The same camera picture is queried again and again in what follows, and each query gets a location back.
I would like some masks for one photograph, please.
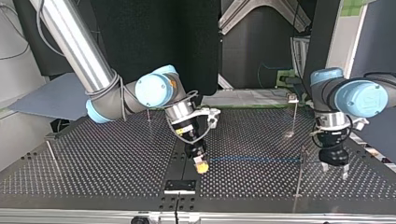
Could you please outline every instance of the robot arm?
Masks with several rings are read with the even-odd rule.
[[[361,130],[366,118],[396,106],[396,77],[376,76],[345,79],[340,68],[327,68],[311,75],[316,126],[312,132],[321,147],[319,159],[333,166],[347,166],[343,142],[352,128]]]
[[[195,161],[198,173],[207,171],[203,137],[216,127],[219,110],[196,108],[191,98],[197,92],[186,94],[172,65],[123,85],[122,78],[110,68],[96,45],[73,0],[31,0],[31,3],[37,10],[37,25],[41,17],[90,96],[86,107],[91,119],[105,123],[126,119],[127,114],[148,108],[164,107],[171,130],[189,144],[187,154]],[[208,116],[208,128],[200,135],[196,119],[202,115]]]

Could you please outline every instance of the silver arm segment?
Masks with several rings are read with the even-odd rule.
[[[31,0],[31,3],[90,96],[86,107],[91,119],[105,123],[126,119],[126,114],[147,108],[164,107],[170,128],[189,144],[186,153],[195,161],[198,173],[207,171],[204,137],[210,129],[216,128],[220,111],[196,108],[192,98],[197,91],[194,95],[186,94],[172,65],[123,85],[122,78],[110,68],[94,42],[74,1]],[[208,116],[208,128],[203,134],[198,132],[198,116]]]

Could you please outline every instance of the metal work surface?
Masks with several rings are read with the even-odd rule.
[[[345,143],[351,158],[347,180],[339,168],[323,172],[308,136],[313,120],[304,109],[298,110],[292,137],[292,108],[223,109],[206,138],[205,175],[185,161],[184,146],[169,131],[164,113],[150,115],[150,121],[141,113],[103,125],[86,119],[69,128],[51,144],[57,161],[42,147],[0,173],[0,208],[177,210],[180,217],[396,214],[396,174],[354,142]],[[302,146],[309,154],[303,166]],[[169,179],[196,180],[196,194],[164,195]]]
[[[312,117],[300,109],[288,137],[292,116],[292,109],[223,110],[207,137],[210,169],[194,211],[396,214],[396,174],[352,141],[349,178],[341,168],[324,173],[308,137]],[[309,156],[295,197],[302,146]]]
[[[0,182],[0,205],[158,210],[176,137],[163,112],[150,114],[100,125],[86,119],[51,143],[57,160],[47,147],[23,157]],[[29,202],[5,203],[10,196]]]

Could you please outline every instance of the vertical metal pin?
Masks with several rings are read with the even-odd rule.
[[[349,164],[343,166],[343,180],[346,180],[348,177],[348,171],[349,171]]]
[[[323,172],[326,173],[329,171],[329,164],[327,164],[326,162],[322,162],[322,167],[323,167]]]
[[[149,110],[147,109],[147,113],[148,113],[148,122],[151,121],[150,116],[149,116]]]
[[[295,93],[288,93],[287,94],[288,98],[288,103],[289,104],[295,104],[294,106],[294,113],[293,113],[293,123],[291,126],[291,131],[286,133],[286,137],[293,137],[294,136],[294,128],[296,125],[296,116],[297,116],[297,108],[298,108],[298,103],[299,100],[297,99],[297,95]]]
[[[297,116],[297,107],[298,107],[298,102],[296,103],[296,106],[294,107],[294,115],[293,115],[293,125],[291,127],[291,132],[294,134],[294,127],[296,125],[296,116]]]
[[[57,161],[57,159],[56,159],[56,157],[55,157],[55,154],[53,153],[52,146],[50,145],[50,141],[46,141],[46,143],[47,143],[47,146],[49,147],[49,152],[50,152],[51,157],[52,157],[55,161]]]
[[[300,186],[301,186],[301,181],[303,179],[303,172],[304,172],[304,168],[305,168],[305,162],[306,162],[306,147],[302,146],[301,147],[301,153],[300,153],[300,172],[298,174],[296,193],[294,194],[294,196],[296,198],[301,197]]]

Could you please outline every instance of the white wall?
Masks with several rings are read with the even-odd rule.
[[[326,67],[342,68],[346,78],[350,77],[366,9],[363,6],[359,16],[338,17],[335,25]]]
[[[0,2],[13,7],[11,0]],[[18,18],[7,9],[0,10],[0,59],[23,52],[27,44],[9,24],[4,11],[21,31]],[[0,60],[0,171],[42,144],[51,132],[51,119],[5,109],[44,84],[30,49],[19,57]]]

